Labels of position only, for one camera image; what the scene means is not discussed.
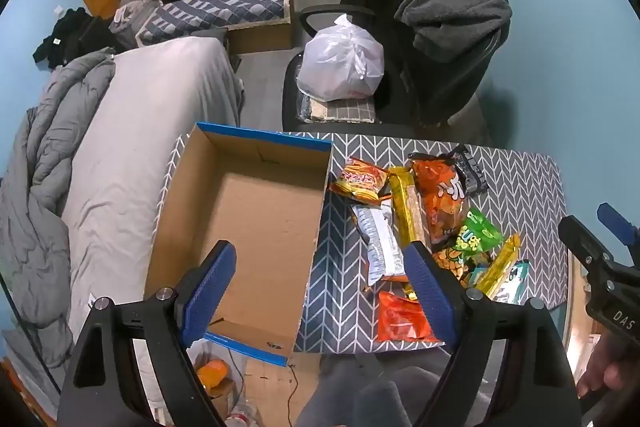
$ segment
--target white snack bag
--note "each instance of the white snack bag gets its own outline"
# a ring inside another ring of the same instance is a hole
[[[384,74],[382,44],[345,14],[306,44],[298,89],[322,102],[367,98],[376,92]]]
[[[367,245],[369,274],[367,286],[373,286],[382,277],[404,275],[404,259],[393,232],[391,200],[374,204],[352,204],[358,231]]]

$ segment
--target blue wall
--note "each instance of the blue wall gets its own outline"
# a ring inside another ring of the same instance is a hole
[[[609,201],[640,225],[640,22],[627,0],[509,0],[509,39],[479,99],[496,146],[551,155],[568,213],[615,254]]]
[[[50,71],[39,69],[31,55],[50,35],[57,6],[86,8],[82,0],[10,0],[0,14],[0,176],[24,112],[38,102]],[[0,329],[11,328],[12,312],[0,291]],[[4,342],[0,340],[0,357]]]

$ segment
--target finger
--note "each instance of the finger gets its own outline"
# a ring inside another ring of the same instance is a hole
[[[578,396],[583,396],[587,394],[587,391],[597,391],[604,384],[604,371],[597,372],[591,371],[590,373],[585,372],[578,380],[578,384],[576,385],[576,391]]]
[[[604,372],[604,383],[609,389],[619,391],[624,387],[622,368],[619,363],[612,363]]]
[[[614,362],[604,372],[604,383],[614,391],[620,391],[625,385],[638,379],[640,363],[638,360]]]
[[[575,390],[578,393],[578,398],[582,398],[585,394],[589,392],[589,386],[585,382],[580,380],[578,381],[578,384],[575,386]]]

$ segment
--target gray chevron tablecloth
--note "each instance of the gray chevron tablecloth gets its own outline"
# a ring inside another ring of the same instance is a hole
[[[402,165],[412,152],[441,154],[456,144],[344,134],[299,134],[331,140],[331,172],[338,176],[349,156],[383,168]],[[167,184],[187,137],[180,137],[168,165]],[[505,235],[518,232],[521,258],[530,262],[523,302],[538,296],[549,308],[566,301],[568,254],[558,238],[565,214],[558,167],[549,156],[469,146],[484,171],[489,191],[471,199]],[[348,202],[327,191],[318,250],[309,279],[296,349],[320,353],[358,353],[433,347],[423,342],[376,341],[378,300],[367,299],[367,250],[348,213]],[[383,283],[382,289],[399,293]]]

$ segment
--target orange bottle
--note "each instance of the orange bottle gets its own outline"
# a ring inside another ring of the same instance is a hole
[[[203,365],[198,370],[198,378],[207,394],[210,394],[210,391],[222,382],[227,374],[228,368],[226,367],[226,363],[220,359],[211,360],[211,362]]]

